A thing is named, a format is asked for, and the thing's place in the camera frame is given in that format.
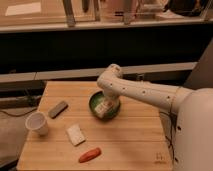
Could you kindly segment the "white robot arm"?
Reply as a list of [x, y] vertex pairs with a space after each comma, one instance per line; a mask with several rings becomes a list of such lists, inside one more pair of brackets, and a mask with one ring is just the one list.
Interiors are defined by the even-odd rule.
[[129, 81], [116, 64], [106, 68], [97, 85], [108, 99], [123, 95], [177, 115], [173, 171], [213, 171], [213, 88]]

